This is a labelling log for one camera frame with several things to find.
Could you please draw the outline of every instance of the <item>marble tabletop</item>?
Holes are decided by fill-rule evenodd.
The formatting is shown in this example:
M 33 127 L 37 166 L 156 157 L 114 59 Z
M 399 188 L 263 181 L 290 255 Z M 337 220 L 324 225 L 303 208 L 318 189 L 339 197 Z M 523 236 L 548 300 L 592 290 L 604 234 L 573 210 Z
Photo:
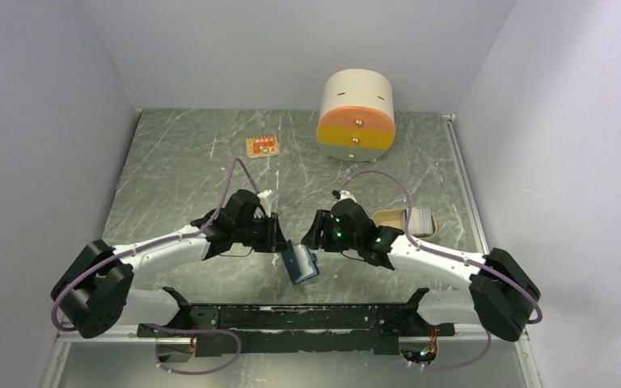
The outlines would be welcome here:
M 476 251 L 471 220 L 441 117 L 396 113 L 391 149 L 374 163 L 327 158 L 315 142 L 317 111 L 146 109 L 139 120 L 117 185 L 103 238 L 135 243 L 169 233 L 203 217 L 222 195 L 226 169 L 239 157 L 261 190 L 279 192 L 282 231 L 295 242 L 308 231 L 316 209 L 330 209 L 337 189 L 366 168 L 389 172 L 406 183 L 414 205 L 432 209 L 439 230 L 433 243 Z M 246 156 L 247 137 L 273 133 L 279 155 Z M 237 169 L 230 193 L 250 188 Z M 405 207 L 403 193 L 380 175 L 362 175 L 348 189 L 368 214 Z M 228 252 L 241 255 L 248 249 Z M 404 302 L 415 289 L 448 285 L 422 274 L 390 271 L 318 253 L 320 276 L 292 285 L 273 254 L 216 257 L 185 264 L 137 285 L 171 286 L 190 302 L 302 303 Z

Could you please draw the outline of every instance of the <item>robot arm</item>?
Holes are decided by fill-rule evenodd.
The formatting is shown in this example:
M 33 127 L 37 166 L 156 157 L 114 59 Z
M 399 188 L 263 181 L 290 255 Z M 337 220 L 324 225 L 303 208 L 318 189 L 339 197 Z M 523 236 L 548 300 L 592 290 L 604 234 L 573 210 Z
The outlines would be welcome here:
M 103 334 L 118 325 L 155 323 L 182 327 L 191 307 L 174 289 L 135 289 L 133 284 L 175 266 L 203 261 L 231 249 L 235 243 L 256 252 L 287 252 L 290 242 L 281 232 L 279 219 L 270 209 L 274 192 L 256 195 L 247 190 L 233 194 L 213 223 L 194 234 L 213 215 L 197 219 L 158 238 L 110 247 L 103 240 L 88 244 L 51 292 L 55 301 L 74 279 L 102 260 L 120 252 L 127 254 L 102 267 L 72 289 L 61 310 L 83 338 Z
M 519 339 L 534 308 L 515 289 L 476 266 L 476 262 L 503 273 L 518 283 L 535 300 L 539 289 L 506 251 L 494 249 L 488 255 L 451 250 L 418 241 L 413 244 L 402 230 L 376 226 L 365 210 L 347 192 L 335 192 L 332 210 L 318 210 L 302 244 L 330 252 L 355 250 L 366 263 L 422 272 L 454 286 L 456 291 L 429 290 L 419 300 L 418 314 L 427 323 L 476 323 L 503 340 Z M 457 262 L 438 252 L 463 257 Z

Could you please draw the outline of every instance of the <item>metal frame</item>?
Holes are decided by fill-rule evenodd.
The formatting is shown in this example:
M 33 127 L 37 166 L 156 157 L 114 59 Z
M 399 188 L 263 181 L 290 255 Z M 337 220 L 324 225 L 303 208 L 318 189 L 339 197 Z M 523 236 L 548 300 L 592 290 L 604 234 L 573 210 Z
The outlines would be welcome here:
M 458 170 L 458 181 L 463 192 L 463 198 L 465 200 L 468 216 L 471 220 L 471 228 L 475 237 L 475 244 L 478 251 L 483 253 L 489 253 L 489 247 L 487 244 L 482 222 L 479 218 L 479 212 L 477 205 L 472 194 L 470 181 L 467 178 L 467 172 L 463 163 L 463 156 L 461 155 L 460 148 L 458 146 L 458 139 L 456 138 L 454 124 L 451 121 L 453 118 L 451 115 L 442 115 L 444 130 L 449 140 L 449 147 L 452 155 L 454 156 L 454 164 Z M 442 341 L 452 340 L 486 340 L 486 334 L 484 330 L 474 325 L 455 325 L 456 335 L 453 337 L 441 337 Z M 104 344 L 188 344 L 189 338 L 138 338 L 137 325 L 128 325 L 122 327 L 114 327 L 106 333 L 95 337 L 94 339 L 83 339 L 77 333 L 59 332 L 56 338 L 56 342 L 53 345 L 51 357 L 47 365 L 47 369 L 44 373 L 44 377 L 40 384 L 40 388 L 57 388 L 67 357 L 70 353 L 70 347 L 77 342 L 85 343 L 104 343 Z M 414 341 L 419 337 L 408 337 L 399 339 L 400 341 Z M 423 341 L 428 341 L 429 337 L 421 337 Z M 543 387 L 541 378 L 539 376 L 539 370 L 537 369 L 534 354 L 530 346 L 530 338 L 527 335 L 527 331 L 516 343 L 517 356 L 520 361 L 522 374 L 525 378 L 526 386 L 529 388 L 541 388 Z
M 463 197 L 467 205 L 468 216 L 470 217 L 472 233 L 475 236 L 475 243 L 477 249 L 485 254 L 489 253 L 489 245 L 487 244 L 487 238 L 484 235 L 484 229 L 482 228 L 482 221 L 479 218 L 479 211 L 477 210 L 477 204 L 475 198 L 472 195 L 472 188 L 470 186 L 470 180 L 467 178 L 467 172 L 465 170 L 465 163 L 463 163 L 463 156 L 461 155 L 460 147 L 458 146 L 458 138 L 456 137 L 454 123 L 452 115 L 442 115 L 444 120 L 444 127 L 446 129 L 446 136 L 449 138 L 449 147 L 451 153 L 454 155 L 454 163 L 458 168 L 458 181 L 463 191 Z M 476 328 L 477 333 L 473 336 L 484 337 L 484 331 Z M 525 384 L 528 388 L 541 388 L 543 387 L 541 377 L 539 376 L 539 369 L 537 368 L 537 362 L 532 352 L 530 345 L 530 337 L 527 334 L 527 330 L 523 336 L 517 341 L 515 348 L 517 349 L 517 358 L 520 360 L 520 368 L 522 369 L 522 375 L 525 378 Z

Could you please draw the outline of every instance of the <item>table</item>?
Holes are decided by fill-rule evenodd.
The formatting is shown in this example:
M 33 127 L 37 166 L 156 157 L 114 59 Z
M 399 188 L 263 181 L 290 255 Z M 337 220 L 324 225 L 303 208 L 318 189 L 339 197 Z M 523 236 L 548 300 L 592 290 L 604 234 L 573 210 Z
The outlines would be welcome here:
M 146 109 L 139 120 L 117 185 L 103 238 L 111 245 L 139 242 L 179 229 L 215 207 L 224 188 L 226 169 L 240 157 L 261 190 L 279 192 L 276 211 L 285 236 L 298 242 L 316 209 L 335 202 L 331 191 L 352 173 L 377 168 L 401 178 L 414 205 L 432 209 L 439 230 L 431 240 L 461 251 L 484 249 L 484 236 L 470 206 L 462 161 L 450 133 L 450 122 L 438 114 L 397 112 L 396 139 L 375 163 L 327 158 L 315 145 L 317 111 Z M 281 152 L 246 158 L 245 139 L 276 134 Z M 230 193 L 249 188 L 236 170 Z M 349 190 L 368 213 L 404 208 L 403 193 L 389 179 L 363 175 Z M 245 254 L 236 247 L 229 252 Z M 338 254 L 319 252 L 321 275 L 292 285 L 284 264 L 271 254 L 246 258 L 218 257 L 186 264 L 137 285 L 143 289 L 174 287 L 190 302 L 316 303 L 404 302 L 420 287 L 449 285 L 421 274 L 393 272 Z M 474 356 L 482 336 L 442 342 L 437 363 L 456 363 Z M 251 354 L 229 369 L 206 377 L 179 377 L 154 368 L 152 347 L 137 344 L 75 343 L 70 347 L 60 387 L 155 386 L 526 386 L 527 366 L 516 344 L 495 340 L 490 355 L 454 372 L 407 369 L 399 356 L 368 352 Z M 197 359 L 185 369 L 207 369 L 223 359 Z

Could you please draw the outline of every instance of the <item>gray wall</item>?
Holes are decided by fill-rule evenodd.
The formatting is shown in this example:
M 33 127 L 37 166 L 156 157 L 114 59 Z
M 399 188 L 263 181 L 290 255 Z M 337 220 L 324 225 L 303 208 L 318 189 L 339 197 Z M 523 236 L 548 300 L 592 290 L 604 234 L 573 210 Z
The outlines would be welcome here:
M 136 113 L 72 0 L 0 0 L 0 387 L 36 386 L 49 292 L 98 238 Z
M 621 2 L 518 2 L 455 126 L 490 243 L 543 291 L 546 387 L 621 387 Z
M 336 71 L 454 112 L 514 0 L 82 0 L 140 107 L 317 109 Z

